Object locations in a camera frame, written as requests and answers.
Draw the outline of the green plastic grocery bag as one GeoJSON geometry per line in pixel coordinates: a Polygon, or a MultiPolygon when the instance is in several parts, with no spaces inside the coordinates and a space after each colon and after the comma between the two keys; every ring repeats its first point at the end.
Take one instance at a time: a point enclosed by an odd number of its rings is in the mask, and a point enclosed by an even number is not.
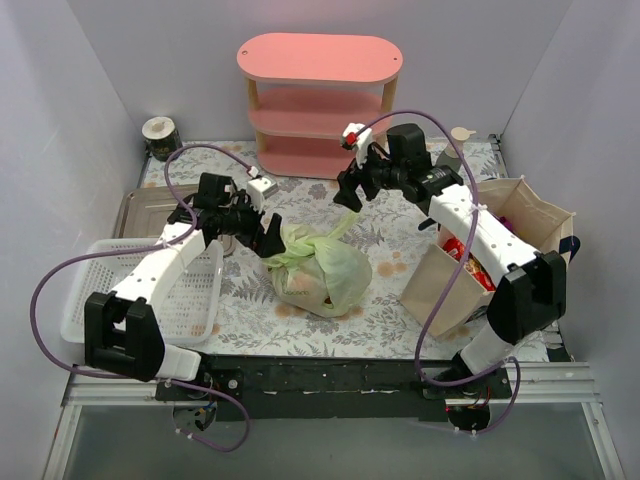
{"type": "Polygon", "coordinates": [[[349,212],[326,233],[307,225],[281,228],[286,250],[263,261],[281,301],[323,318],[342,316],[360,302],[372,267],[366,254],[342,241],[357,220],[349,212]]]}

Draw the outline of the beige canvas tote bag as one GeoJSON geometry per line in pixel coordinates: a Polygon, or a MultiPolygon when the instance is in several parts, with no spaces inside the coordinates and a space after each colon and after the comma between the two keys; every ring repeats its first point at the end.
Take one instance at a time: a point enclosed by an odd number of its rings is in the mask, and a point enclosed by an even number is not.
{"type": "Polygon", "coordinates": [[[568,264],[579,246],[574,215],[542,200],[523,178],[453,185],[432,199],[429,215],[439,226],[406,285],[400,302],[433,337],[440,337],[484,308],[488,321],[517,343],[566,312],[568,264]],[[498,220],[506,217],[509,231],[498,220]],[[442,246],[456,237],[465,246],[459,261],[442,246]],[[496,286],[485,291],[465,270],[472,254],[496,286]]]}

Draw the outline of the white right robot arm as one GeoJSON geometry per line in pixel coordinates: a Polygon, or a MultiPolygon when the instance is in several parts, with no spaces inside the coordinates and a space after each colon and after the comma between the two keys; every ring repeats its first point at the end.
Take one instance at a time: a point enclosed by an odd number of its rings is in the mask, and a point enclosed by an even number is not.
{"type": "Polygon", "coordinates": [[[355,157],[337,177],[334,201],[358,212],[360,193],[372,201],[382,190],[399,191],[425,215],[424,227],[438,226],[401,303],[434,337],[485,307],[480,332],[429,381],[475,397],[518,344],[565,314],[573,215],[522,178],[477,183],[433,162],[414,123],[388,129],[386,143],[363,124],[345,128],[341,144],[355,157]]]}

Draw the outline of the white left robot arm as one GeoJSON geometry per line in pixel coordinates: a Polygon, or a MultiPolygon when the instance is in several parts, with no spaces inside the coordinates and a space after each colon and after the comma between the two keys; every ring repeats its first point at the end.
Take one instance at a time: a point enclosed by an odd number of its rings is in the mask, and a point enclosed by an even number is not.
{"type": "Polygon", "coordinates": [[[229,176],[202,174],[197,191],[179,199],[153,250],[110,292],[86,300],[86,364],[143,382],[176,379],[188,398],[205,398],[213,377],[200,367],[200,354],[167,344],[156,315],[187,267],[221,235],[262,259],[284,252],[281,216],[262,224],[265,202],[276,190],[262,175],[240,189],[229,176]]]}

